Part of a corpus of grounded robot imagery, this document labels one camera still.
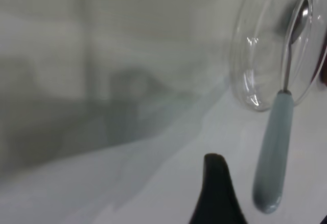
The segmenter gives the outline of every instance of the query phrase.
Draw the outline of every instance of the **light blue spoon handle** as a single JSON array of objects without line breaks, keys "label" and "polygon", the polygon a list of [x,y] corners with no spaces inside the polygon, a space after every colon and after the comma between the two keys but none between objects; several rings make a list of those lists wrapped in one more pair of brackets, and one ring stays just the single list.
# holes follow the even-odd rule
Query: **light blue spoon handle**
[{"label": "light blue spoon handle", "polygon": [[264,213],[275,211],[281,201],[290,142],[294,101],[279,92],[272,106],[256,168],[253,200]]}]

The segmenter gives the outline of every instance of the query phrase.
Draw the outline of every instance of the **black object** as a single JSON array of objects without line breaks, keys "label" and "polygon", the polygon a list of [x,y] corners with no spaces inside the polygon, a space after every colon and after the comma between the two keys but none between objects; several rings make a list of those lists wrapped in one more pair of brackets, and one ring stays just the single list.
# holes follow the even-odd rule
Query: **black object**
[{"label": "black object", "polygon": [[236,199],[223,156],[204,156],[202,191],[190,224],[247,223]]}]

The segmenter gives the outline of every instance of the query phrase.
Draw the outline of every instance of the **white countertop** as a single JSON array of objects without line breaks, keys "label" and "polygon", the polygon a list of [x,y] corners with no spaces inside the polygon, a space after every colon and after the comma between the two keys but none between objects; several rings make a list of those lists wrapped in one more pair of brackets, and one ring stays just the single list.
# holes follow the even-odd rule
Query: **white countertop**
[{"label": "white countertop", "polygon": [[241,3],[0,0],[1,223],[187,223],[211,152],[248,223],[320,223],[327,92],[316,86],[294,110],[280,207],[252,203],[269,114],[230,91]]}]

